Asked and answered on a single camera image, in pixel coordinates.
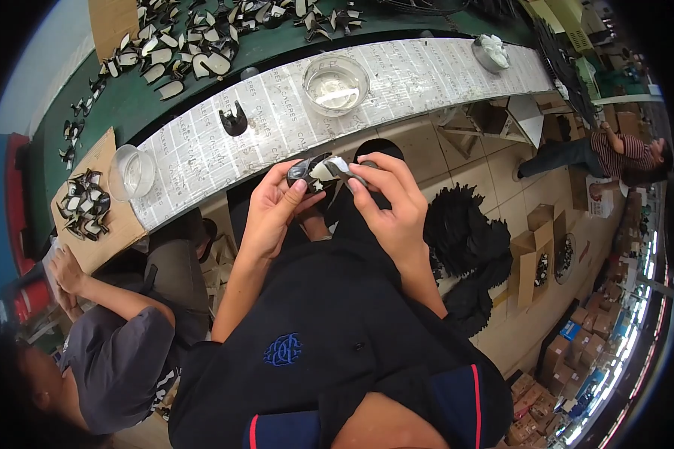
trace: blue box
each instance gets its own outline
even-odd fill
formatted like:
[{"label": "blue box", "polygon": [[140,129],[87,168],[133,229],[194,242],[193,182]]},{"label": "blue box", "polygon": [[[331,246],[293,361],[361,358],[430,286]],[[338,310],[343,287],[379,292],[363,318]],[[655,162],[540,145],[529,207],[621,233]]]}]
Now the blue box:
[{"label": "blue box", "polygon": [[576,333],[579,332],[579,329],[582,327],[576,324],[574,321],[569,320],[566,322],[566,325],[559,331],[559,335],[565,337],[567,340],[572,341],[576,337]]}]

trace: striped shirt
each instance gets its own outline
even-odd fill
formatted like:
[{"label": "striped shirt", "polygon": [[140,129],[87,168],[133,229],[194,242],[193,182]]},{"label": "striped shirt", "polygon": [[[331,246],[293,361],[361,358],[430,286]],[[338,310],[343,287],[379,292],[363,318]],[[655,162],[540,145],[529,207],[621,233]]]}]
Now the striped shirt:
[{"label": "striped shirt", "polygon": [[650,170],[654,168],[654,160],[651,157],[649,147],[630,134],[617,134],[624,142],[624,154],[617,153],[607,139],[606,133],[592,134],[592,149],[599,157],[605,177],[622,178],[622,173],[627,168]]}]

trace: white wall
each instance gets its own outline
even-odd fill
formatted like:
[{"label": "white wall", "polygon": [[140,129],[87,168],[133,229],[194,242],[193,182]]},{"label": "white wall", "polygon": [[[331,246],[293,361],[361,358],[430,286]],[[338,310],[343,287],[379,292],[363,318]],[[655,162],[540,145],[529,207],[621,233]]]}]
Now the white wall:
[{"label": "white wall", "polygon": [[54,96],[94,47],[88,0],[59,0],[10,76],[0,100],[0,134],[32,136]]}]

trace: ear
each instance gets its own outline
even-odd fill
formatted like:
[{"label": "ear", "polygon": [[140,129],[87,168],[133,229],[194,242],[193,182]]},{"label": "ear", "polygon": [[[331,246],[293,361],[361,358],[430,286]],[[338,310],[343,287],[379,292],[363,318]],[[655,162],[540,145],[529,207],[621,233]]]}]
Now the ear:
[{"label": "ear", "polygon": [[50,408],[50,393],[47,391],[40,391],[38,393],[32,394],[32,400],[41,410],[47,410]]}]

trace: black sandal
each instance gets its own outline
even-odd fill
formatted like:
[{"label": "black sandal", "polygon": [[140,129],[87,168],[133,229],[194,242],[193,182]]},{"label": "black sandal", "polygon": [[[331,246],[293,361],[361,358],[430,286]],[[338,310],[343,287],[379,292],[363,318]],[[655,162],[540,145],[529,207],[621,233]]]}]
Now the black sandal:
[{"label": "black sandal", "polygon": [[203,219],[203,226],[205,226],[205,232],[210,237],[210,240],[207,242],[205,247],[205,252],[203,252],[202,257],[199,258],[200,264],[204,264],[207,259],[210,257],[210,250],[212,250],[212,244],[215,243],[217,238],[217,224],[210,219]]}]

